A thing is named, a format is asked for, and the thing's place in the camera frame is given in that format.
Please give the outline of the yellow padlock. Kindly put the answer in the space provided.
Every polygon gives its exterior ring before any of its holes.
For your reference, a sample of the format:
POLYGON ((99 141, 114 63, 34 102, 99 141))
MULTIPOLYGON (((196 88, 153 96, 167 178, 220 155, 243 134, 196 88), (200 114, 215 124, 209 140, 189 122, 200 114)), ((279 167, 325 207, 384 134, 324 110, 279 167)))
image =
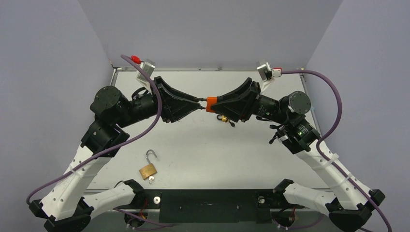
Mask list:
POLYGON ((230 123, 230 120, 222 114, 217 115, 217 120, 224 122, 224 123, 230 123))

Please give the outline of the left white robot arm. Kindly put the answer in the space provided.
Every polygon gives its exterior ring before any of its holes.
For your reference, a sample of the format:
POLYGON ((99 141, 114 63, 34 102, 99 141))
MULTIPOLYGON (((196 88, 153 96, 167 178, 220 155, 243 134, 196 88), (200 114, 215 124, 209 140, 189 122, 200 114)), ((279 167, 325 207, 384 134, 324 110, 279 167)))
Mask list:
POLYGON ((140 207, 144 189, 135 180, 95 195, 85 195, 97 173, 117 154, 119 145, 128 140, 126 126, 155 116, 173 123, 201 108, 200 100, 166 84, 161 77, 153 81, 158 94, 148 92, 128 100, 114 86, 101 88, 91 104, 94 122, 81 139, 77 153, 53 189, 29 209, 44 218, 49 232, 80 232, 96 216, 120 207, 140 207))

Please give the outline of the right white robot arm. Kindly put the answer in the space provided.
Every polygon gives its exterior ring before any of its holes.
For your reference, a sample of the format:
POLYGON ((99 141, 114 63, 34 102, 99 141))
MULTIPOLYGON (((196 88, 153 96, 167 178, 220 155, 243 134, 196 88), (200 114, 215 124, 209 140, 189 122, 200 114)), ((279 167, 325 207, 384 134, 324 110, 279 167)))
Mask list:
POLYGON ((381 190, 370 189, 355 178, 329 150, 319 132, 306 120, 311 102, 307 94, 295 91, 279 100, 264 96, 260 85, 248 78, 235 90, 206 99, 208 112, 229 120, 245 122, 251 116, 269 121, 274 139, 305 162, 328 186, 329 191, 304 187, 284 179, 273 189, 278 206, 303 206, 329 217, 344 232, 362 229, 385 199, 381 190))

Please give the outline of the orange padlock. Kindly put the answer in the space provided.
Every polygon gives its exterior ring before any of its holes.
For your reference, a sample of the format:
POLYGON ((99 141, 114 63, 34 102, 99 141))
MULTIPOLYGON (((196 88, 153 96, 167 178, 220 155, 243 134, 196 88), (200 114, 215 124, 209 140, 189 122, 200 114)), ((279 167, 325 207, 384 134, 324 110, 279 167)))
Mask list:
POLYGON ((218 102, 217 97, 198 98, 198 101, 206 102, 205 110, 208 113, 216 113, 216 111, 212 109, 212 106, 218 102))

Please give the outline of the large brass padlock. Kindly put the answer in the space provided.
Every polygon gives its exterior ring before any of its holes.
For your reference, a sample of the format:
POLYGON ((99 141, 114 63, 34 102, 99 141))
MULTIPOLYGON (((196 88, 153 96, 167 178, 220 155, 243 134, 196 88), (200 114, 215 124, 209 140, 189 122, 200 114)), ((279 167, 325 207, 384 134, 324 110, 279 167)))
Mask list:
POLYGON ((151 176, 153 176, 154 174, 157 173, 157 170, 156 170, 155 166, 153 165, 153 163, 149 159, 150 154, 154 155, 154 157, 157 158, 157 154, 155 153, 154 150, 149 149, 146 152, 145 158, 146 158, 146 161, 147 161, 147 165, 142 167, 139 170, 140 176, 142 177, 143 180, 149 179, 151 176))

